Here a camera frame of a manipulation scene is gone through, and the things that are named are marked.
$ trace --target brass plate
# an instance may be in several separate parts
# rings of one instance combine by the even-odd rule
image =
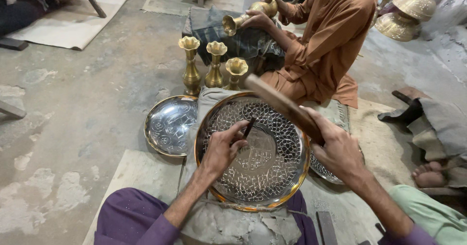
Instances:
[[[157,103],[144,121],[144,136],[159,153],[186,156],[185,136],[198,117],[198,98],[177,95]]]
[[[209,138],[240,120],[258,119],[248,135],[249,146],[239,150],[230,167],[209,188],[235,209],[274,208],[295,194],[310,165],[306,135],[252,92],[233,94],[215,104],[204,117],[195,140],[199,166]]]

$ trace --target bare foot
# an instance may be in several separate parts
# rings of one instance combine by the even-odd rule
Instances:
[[[441,168],[440,163],[432,161],[415,169],[412,177],[420,188],[441,188],[447,183],[441,174]]]

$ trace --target green cloth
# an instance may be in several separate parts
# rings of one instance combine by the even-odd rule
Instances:
[[[467,218],[461,213],[406,185],[394,186],[389,195],[440,245],[467,244]]]

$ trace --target man in orange clothes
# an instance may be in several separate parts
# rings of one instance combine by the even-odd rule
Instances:
[[[261,79],[299,104],[332,98],[357,108],[358,86],[347,71],[363,45],[377,0],[276,2],[284,25],[307,25],[303,37],[296,37],[277,28],[263,12],[247,11],[252,17],[242,27],[263,28],[285,51],[284,67]]]

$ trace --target man's left hand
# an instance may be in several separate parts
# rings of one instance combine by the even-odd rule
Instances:
[[[272,20],[262,11],[247,10],[246,14],[250,15],[251,18],[249,18],[240,26],[242,28],[255,27],[267,29],[268,27],[275,26]]]
[[[247,120],[239,121],[228,130],[211,135],[206,154],[198,168],[211,183],[221,176],[237,157],[238,149],[248,145],[246,140],[242,140],[243,134],[240,133],[248,123]]]

